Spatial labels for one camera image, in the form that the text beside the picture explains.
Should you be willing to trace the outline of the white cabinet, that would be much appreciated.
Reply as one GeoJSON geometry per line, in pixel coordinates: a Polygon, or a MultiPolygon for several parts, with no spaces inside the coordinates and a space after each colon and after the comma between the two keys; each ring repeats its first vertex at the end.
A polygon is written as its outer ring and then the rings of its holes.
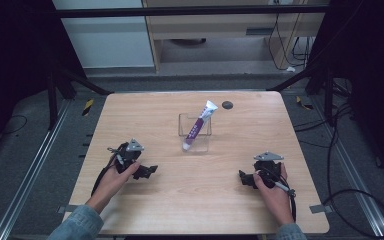
{"type": "MultiPolygon", "coordinates": [[[[57,10],[142,8],[141,0],[52,0],[57,10]]],[[[153,67],[144,17],[62,20],[85,69],[153,67]]]]}

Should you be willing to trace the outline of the yellow and black tape strip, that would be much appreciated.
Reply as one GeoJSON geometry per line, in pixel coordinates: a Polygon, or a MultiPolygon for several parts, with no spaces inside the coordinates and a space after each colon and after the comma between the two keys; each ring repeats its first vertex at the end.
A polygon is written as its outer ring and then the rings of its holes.
{"type": "Polygon", "coordinates": [[[304,109],[313,110],[312,101],[308,96],[297,96],[296,102],[304,109]]]}
{"type": "Polygon", "coordinates": [[[86,101],[85,107],[84,107],[84,109],[82,111],[82,116],[87,116],[88,115],[88,113],[90,112],[90,109],[91,109],[93,103],[94,103],[94,99],[92,99],[92,98],[88,99],[86,101]]]}

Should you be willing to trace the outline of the person's right hand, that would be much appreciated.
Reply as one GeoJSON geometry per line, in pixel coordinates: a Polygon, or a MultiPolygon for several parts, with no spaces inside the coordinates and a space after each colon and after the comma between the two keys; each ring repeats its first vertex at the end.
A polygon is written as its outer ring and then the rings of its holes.
{"type": "Polygon", "coordinates": [[[258,171],[253,174],[253,178],[266,208],[276,222],[280,226],[294,223],[288,194],[279,187],[268,188],[259,176],[258,171]]]}

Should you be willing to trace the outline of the clear plastic container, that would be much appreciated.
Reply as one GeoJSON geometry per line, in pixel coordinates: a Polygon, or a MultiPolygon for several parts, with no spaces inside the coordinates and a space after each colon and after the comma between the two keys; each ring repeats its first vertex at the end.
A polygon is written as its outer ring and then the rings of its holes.
{"type": "Polygon", "coordinates": [[[180,113],[178,116],[178,136],[180,149],[188,154],[204,154],[209,150],[210,137],[212,135],[211,120],[208,120],[190,145],[186,144],[189,132],[195,126],[198,114],[180,113]]]}

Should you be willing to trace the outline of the black horizontal frame bar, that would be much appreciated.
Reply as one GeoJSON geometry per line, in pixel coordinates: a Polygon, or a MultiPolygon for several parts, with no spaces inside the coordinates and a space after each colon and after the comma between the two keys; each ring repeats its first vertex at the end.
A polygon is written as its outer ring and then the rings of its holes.
{"type": "Polygon", "coordinates": [[[229,15],[229,14],[281,14],[324,13],[329,4],[316,5],[240,5],[240,6],[185,6],[151,8],[73,9],[56,10],[60,18],[93,17],[141,17],[141,16],[185,16],[185,15],[229,15]]]}

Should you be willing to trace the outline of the person's left hand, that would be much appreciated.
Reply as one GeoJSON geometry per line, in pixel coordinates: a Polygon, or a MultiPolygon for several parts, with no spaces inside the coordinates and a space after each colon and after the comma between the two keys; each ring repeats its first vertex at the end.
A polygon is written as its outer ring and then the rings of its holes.
{"type": "Polygon", "coordinates": [[[115,166],[109,166],[86,204],[100,214],[139,166],[140,163],[135,162],[122,173],[119,173],[115,166]]]}

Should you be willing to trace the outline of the metal floor rail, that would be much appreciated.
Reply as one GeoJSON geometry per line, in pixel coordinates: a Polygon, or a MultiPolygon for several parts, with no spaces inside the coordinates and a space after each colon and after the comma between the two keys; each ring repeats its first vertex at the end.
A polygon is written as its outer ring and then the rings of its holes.
{"type": "Polygon", "coordinates": [[[67,116],[67,112],[71,106],[71,100],[63,100],[61,108],[58,110],[57,120],[54,126],[47,131],[35,157],[32,160],[21,184],[19,185],[9,207],[0,220],[0,240],[7,240],[26,200],[28,199],[31,189],[47,160],[50,150],[60,132],[60,129],[67,116]]]}
{"type": "Polygon", "coordinates": [[[339,138],[337,128],[332,127],[328,122],[324,124],[324,128],[332,138],[332,150],[335,152],[351,188],[356,190],[357,201],[374,235],[384,238],[384,214],[382,213],[381,206],[373,197],[369,196],[369,189],[352,163],[350,155],[339,138]]]}

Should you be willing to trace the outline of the grey tape patch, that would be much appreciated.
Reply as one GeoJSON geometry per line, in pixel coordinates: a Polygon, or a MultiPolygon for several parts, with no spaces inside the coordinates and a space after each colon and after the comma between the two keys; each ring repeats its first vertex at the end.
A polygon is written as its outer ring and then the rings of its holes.
{"type": "Polygon", "coordinates": [[[326,205],[313,205],[313,206],[310,206],[310,211],[312,214],[316,214],[316,213],[332,213],[333,212],[333,208],[331,206],[326,206],[326,205]]]}
{"type": "Polygon", "coordinates": [[[73,212],[77,208],[77,205],[64,205],[64,206],[59,206],[57,209],[57,212],[59,214],[65,214],[67,212],[73,212]]]}

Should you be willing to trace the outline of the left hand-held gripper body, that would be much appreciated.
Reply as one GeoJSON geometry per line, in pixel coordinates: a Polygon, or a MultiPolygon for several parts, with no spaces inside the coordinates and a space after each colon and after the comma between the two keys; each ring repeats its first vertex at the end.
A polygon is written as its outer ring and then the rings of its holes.
{"type": "Polygon", "coordinates": [[[144,151],[144,147],[132,138],[129,142],[122,143],[118,148],[107,148],[112,153],[108,166],[115,167],[119,174],[132,165],[144,151]]]}

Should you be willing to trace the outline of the black frame stand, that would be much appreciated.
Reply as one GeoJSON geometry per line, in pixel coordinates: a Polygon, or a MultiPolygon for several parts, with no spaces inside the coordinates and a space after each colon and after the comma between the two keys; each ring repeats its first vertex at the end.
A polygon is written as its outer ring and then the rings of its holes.
{"type": "Polygon", "coordinates": [[[92,82],[86,77],[75,74],[63,67],[52,67],[48,72],[46,83],[49,103],[49,129],[52,130],[58,121],[57,92],[60,92],[64,99],[73,99],[77,92],[72,86],[74,81],[80,85],[92,90],[99,95],[109,95],[112,91],[105,90],[92,82]]]}
{"type": "Polygon", "coordinates": [[[335,125],[333,114],[333,95],[334,95],[334,77],[333,71],[329,66],[317,64],[308,64],[307,67],[292,76],[288,80],[274,87],[268,88],[268,91],[281,92],[287,87],[308,78],[309,81],[305,87],[305,92],[309,95],[317,94],[321,89],[324,90],[324,117],[330,126],[335,125]]]}

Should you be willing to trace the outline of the purple and white toothpaste tube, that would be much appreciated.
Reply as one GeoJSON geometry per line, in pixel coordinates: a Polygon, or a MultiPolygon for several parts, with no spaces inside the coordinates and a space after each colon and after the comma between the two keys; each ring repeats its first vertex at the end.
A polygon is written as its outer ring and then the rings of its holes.
{"type": "Polygon", "coordinates": [[[185,151],[188,151],[193,142],[195,141],[196,137],[202,130],[202,128],[205,126],[205,124],[211,119],[213,113],[218,109],[218,107],[210,100],[206,102],[206,105],[204,106],[201,114],[195,121],[194,125],[191,127],[189,133],[186,135],[183,143],[182,148],[185,151]]]}

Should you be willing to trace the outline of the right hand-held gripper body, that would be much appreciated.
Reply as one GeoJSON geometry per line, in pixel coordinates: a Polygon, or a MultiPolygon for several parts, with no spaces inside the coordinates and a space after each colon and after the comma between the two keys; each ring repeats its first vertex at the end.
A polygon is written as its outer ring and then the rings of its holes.
{"type": "Polygon", "coordinates": [[[284,157],[266,151],[254,157],[254,169],[259,172],[263,183],[268,188],[273,188],[281,177],[281,160],[284,157]]]}

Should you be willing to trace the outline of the light wooden desk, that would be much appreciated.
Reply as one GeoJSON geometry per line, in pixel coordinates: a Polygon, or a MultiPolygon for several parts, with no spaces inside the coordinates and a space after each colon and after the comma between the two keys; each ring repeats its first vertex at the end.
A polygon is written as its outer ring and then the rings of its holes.
{"type": "MultiPolygon", "coordinates": [[[[141,0],[145,8],[239,5],[316,5],[330,0],[141,0]]],[[[324,19],[322,13],[148,16],[148,35],[156,67],[160,66],[166,40],[263,37],[276,67],[292,65],[294,42],[315,37],[324,19]]]]}

